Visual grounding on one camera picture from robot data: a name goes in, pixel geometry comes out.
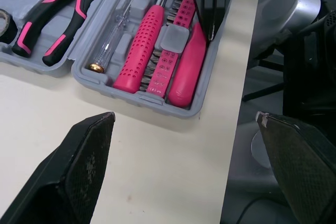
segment textured handle grip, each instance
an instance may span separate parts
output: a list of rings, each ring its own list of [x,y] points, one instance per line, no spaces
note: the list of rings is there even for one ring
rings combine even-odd
[[[71,22],[60,38],[49,48],[43,57],[43,62],[47,66],[57,64],[68,50],[78,29],[87,18],[87,12],[94,0],[77,0],[75,12]]]
[[[191,104],[206,51],[206,39],[201,25],[194,26],[192,38],[186,46],[168,100],[174,106],[184,108]]]
[[[43,27],[51,18],[72,0],[44,0],[29,14],[27,23],[15,42],[12,51],[20,56],[29,57],[36,45]]]
[[[152,55],[164,19],[164,8],[152,6],[142,19],[130,52],[113,87],[128,93],[136,93]]]

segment gray plastic case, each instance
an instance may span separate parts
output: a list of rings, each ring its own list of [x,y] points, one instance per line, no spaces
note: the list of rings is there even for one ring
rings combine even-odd
[[[13,16],[20,31],[25,23],[27,14],[39,1],[41,0],[0,0],[0,8],[6,10]],[[112,88],[112,84],[125,62],[130,43],[137,32],[136,30],[141,19],[150,6],[155,4],[155,0],[133,0],[129,23],[120,38],[120,42],[113,53],[106,72],[100,74],[86,69],[93,56],[93,52],[101,48],[107,30],[113,25],[116,15],[122,11],[122,7],[126,1],[129,0],[95,0],[88,11],[87,20],[76,33],[66,54],[59,63],[52,67],[44,65],[42,56],[68,26],[74,11],[74,2],[57,13],[45,26],[29,59],[20,57],[12,52],[11,46],[16,41],[15,39],[11,45],[0,43],[0,61],[23,67],[32,72],[48,74],[53,77],[62,77],[71,69],[73,76],[78,82],[103,95],[122,99],[129,104],[144,106],[155,112],[178,118],[190,118],[195,116],[203,106],[207,86],[218,51],[219,41],[222,36],[224,22],[216,38],[210,43],[207,50],[203,70],[192,105],[190,108],[181,109],[149,93],[139,91],[136,94],[129,94]],[[174,0],[167,0],[165,6],[166,14],[169,13],[173,2]],[[156,49],[160,49],[160,46],[163,44],[162,41],[158,41],[155,46]]]

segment tape roll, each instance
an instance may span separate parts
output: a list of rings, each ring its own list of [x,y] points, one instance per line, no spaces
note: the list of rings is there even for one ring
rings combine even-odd
[[[13,17],[5,10],[0,9],[0,19],[5,20],[5,26],[0,27],[0,42],[10,44],[17,35],[17,26]]]

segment screwdriver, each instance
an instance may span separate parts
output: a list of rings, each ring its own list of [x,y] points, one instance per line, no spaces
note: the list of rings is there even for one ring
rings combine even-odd
[[[91,71],[97,73],[104,73],[109,65],[112,55],[118,46],[119,40],[122,36],[124,27],[129,21],[130,9],[133,0],[130,0],[128,5],[124,7],[124,11],[121,15],[116,17],[116,24],[112,27],[111,31],[108,33],[107,38],[103,41],[104,44],[101,50],[95,55],[92,63],[89,65]]]
[[[133,94],[139,90],[147,63],[163,25],[166,1],[157,0],[142,19],[126,62],[113,84],[115,89]]]

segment pink screwdriver handle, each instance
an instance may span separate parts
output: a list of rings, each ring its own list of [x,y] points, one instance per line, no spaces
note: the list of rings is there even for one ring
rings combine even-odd
[[[164,8],[153,5],[142,19],[131,49],[113,87],[128,93],[136,93],[141,84],[147,63],[151,58],[164,19]]]
[[[196,23],[192,38],[184,49],[168,94],[168,100],[172,105],[184,108],[191,104],[198,77],[201,73],[205,52],[206,39],[201,25]]]

